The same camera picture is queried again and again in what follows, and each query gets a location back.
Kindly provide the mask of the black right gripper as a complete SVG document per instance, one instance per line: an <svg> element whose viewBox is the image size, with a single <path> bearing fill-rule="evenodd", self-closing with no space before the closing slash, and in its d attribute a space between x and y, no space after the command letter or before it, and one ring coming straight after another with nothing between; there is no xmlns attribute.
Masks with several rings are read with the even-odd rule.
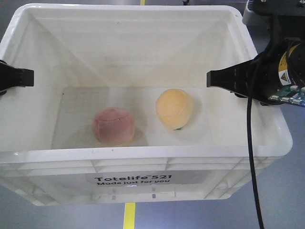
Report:
<svg viewBox="0 0 305 229"><path fill-rule="evenodd" d="M253 98L263 105L280 105L284 102L276 93L283 87L279 66L287 57L290 41L266 49L254 59L206 74L207 87L219 87L241 98Z"/></svg>

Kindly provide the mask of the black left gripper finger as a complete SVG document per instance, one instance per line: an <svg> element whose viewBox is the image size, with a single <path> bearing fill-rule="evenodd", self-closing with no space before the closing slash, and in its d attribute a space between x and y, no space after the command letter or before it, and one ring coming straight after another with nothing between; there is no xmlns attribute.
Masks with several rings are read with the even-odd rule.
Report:
<svg viewBox="0 0 305 229"><path fill-rule="evenodd" d="M16 68L0 61L0 91L6 92L15 87L33 87L34 71Z"/></svg>

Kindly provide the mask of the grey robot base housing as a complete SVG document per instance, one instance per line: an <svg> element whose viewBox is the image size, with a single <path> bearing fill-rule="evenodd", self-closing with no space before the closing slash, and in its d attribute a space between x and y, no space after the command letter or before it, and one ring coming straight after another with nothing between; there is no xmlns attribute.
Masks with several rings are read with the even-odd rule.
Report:
<svg viewBox="0 0 305 229"><path fill-rule="evenodd" d="M273 35L305 39L305 2L303 0L249 0L247 8L271 20Z"/></svg>

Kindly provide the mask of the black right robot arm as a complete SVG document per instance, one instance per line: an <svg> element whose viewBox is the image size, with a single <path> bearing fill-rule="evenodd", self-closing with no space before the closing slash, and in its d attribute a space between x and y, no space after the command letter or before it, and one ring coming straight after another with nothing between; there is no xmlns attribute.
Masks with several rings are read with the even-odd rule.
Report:
<svg viewBox="0 0 305 229"><path fill-rule="evenodd" d="M238 97L252 97L266 105L305 105L305 43L285 40L240 64L209 71L207 87Z"/></svg>

